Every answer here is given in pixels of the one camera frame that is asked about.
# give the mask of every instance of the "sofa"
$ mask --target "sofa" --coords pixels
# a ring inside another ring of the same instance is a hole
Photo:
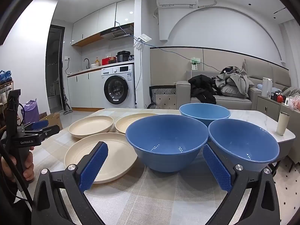
[[[217,105],[226,107],[232,110],[256,110],[257,96],[261,95],[261,90],[257,88],[258,84],[263,83],[263,78],[273,80],[273,87],[283,89],[291,87],[291,79],[289,71],[276,64],[268,63],[256,59],[244,59],[242,67],[245,69],[249,79],[254,83],[254,87],[248,91],[249,98],[236,98],[215,95]],[[179,109],[184,104],[198,103],[197,98],[191,98],[191,85],[188,80],[197,75],[206,75],[208,77],[216,77],[217,71],[192,70],[186,72],[186,81],[176,83],[176,109]]]

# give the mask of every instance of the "faucet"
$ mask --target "faucet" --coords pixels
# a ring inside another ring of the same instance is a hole
[[[90,60],[88,58],[85,58],[83,61],[85,62],[86,59],[88,60],[88,67],[86,67],[86,69],[89,69],[90,68]]]

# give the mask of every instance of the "light blue bowl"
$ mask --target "light blue bowl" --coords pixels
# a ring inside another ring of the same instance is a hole
[[[261,127],[237,119],[219,119],[208,127],[209,136],[233,164],[260,172],[279,155],[275,138]]]
[[[181,115],[198,119],[208,126],[212,121],[217,119],[227,119],[231,112],[222,106],[208,103],[190,103],[182,105],[179,108]]]
[[[202,122],[181,115],[157,115],[139,119],[126,131],[126,139],[149,168],[176,172],[188,166],[207,143]]]

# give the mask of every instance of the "washing machine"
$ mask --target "washing machine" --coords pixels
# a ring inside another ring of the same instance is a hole
[[[135,108],[134,62],[102,68],[101,82],[102,107]]]

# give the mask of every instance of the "checkered tablecloth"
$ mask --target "checkered tablecloth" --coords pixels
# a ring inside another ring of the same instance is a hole
[[[178,110],[104,109],[92,116],[111,116],[116,123],[134,113],[180,114]],[[29,186],[32,196],[41,170],[64,170],[64,156],[77,141],[65,128],[35,148],[35,180]],[[250,190],[246,190],[231,224],[238,222],[249,193]],[[81,224],[65,190],[62,195],[74,223]],[[106,184],[95,184],[85,191],[85,195],[107,225],[190,225],[205,224],[226,192],[217,184],[200,151],[194,162],[178,173],[153,171],[137,159],[123,177]]]

